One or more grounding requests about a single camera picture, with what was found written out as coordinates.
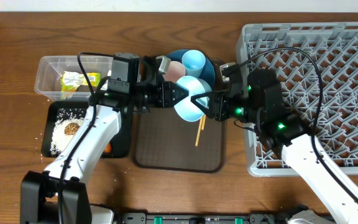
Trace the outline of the brown mushroom piece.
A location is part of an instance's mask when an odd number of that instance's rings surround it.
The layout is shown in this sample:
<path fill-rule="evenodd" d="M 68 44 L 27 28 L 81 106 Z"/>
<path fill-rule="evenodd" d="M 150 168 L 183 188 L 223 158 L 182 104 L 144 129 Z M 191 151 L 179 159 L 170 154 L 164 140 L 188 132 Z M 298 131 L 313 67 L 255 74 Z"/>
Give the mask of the brown mushroom piece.
<path fill-rule="evenodd" d="M 73 136 L 78 131 L 80 125 L 78 123 L 69 123 L 65 126 L 64 134 L 67 136 Z"/>

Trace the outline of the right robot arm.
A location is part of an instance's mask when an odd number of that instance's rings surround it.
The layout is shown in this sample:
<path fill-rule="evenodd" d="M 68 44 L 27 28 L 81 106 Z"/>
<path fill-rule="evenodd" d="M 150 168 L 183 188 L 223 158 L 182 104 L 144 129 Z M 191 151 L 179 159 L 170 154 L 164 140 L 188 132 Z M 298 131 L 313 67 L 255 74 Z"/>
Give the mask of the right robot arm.
<path fill-rule="evenodd" d="M 310 186 L 336 223 L 358 223 L 358 186 L 327 155 L 312 130 L 283 104 L 282 84 L 271 70 L 257 69 L 247 76 L 247 97 L 234 92 L 238 75 L 229 78 L 228 90 L 191 97 L 207 117 L 235 118 L 248 124 L 259 142 Z"/>

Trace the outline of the pile of white rice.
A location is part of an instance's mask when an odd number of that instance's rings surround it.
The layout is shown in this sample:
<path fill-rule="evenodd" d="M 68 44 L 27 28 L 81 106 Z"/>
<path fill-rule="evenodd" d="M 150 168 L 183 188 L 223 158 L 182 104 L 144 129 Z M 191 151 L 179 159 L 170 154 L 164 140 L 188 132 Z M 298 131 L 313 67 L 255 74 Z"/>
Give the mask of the pile of white rice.
<path fill-rule="evenodd" d="M 57 112 L 57 120 L 52 132 L 50 154 L 52 157 L 57 157 L 65 150 L 68 143 L 73 136 L 64 134 L 65 126 L 69 123 L 78 123 L 80 126 L 83 123 L 86 110 L 79 108 L 60 108 Z"/>

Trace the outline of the orange carrot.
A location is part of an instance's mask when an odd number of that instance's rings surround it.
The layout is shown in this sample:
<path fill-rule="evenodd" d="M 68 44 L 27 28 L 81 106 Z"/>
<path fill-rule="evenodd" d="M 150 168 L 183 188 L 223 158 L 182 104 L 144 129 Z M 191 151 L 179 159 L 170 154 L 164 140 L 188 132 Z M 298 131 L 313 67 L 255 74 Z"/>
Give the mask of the orange carrot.
<path fill-rule="evenodd" d="M 111 151 L 112 151 L 112 146 L 111 143 L 109 142 L 104 148 L 104 153 L 111 153 Z"/>

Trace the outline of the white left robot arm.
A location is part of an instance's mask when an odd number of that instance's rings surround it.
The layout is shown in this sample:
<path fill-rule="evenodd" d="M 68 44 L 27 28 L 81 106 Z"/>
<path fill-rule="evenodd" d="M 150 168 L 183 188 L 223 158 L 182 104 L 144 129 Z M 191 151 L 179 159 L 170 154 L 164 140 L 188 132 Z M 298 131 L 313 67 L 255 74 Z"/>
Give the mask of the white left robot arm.
<path fill-rule="evenodd" d="M 63 152 L 41 173 L 21 182 L 21 223 L 115 223 L 114 211 L 90 204 L 86 186 L 105 147 L 134 108 L 171 108 L 189 95 L 170 81 L 159 82 L 170 59 L 164 55 L 112 55 L 111 74 L 91 87 L 85 118 Z"/>

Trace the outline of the yellow green snack wrapper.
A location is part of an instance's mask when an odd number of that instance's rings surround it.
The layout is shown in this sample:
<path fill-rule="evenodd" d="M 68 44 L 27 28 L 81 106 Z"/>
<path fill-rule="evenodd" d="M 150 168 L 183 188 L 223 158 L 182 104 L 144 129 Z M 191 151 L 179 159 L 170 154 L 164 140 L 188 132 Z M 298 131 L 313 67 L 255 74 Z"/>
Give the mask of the yellow green snack wrapper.
<path fill-rule="evenodd" d="M 101 74 L 97 72 L 87 73 L 88 79 L 92 87 L 97 87 L 101 80 Z M 62 95 L 61 99 L 65 100 L 71 98 L 80 86 L 85 86 L 88 88 L 88 83 L 85 79 L 85 76 L 82 73 L 78 72 L 68 72 L 64 71 L 63 76 L 60 80 L 62 86 Z"/>

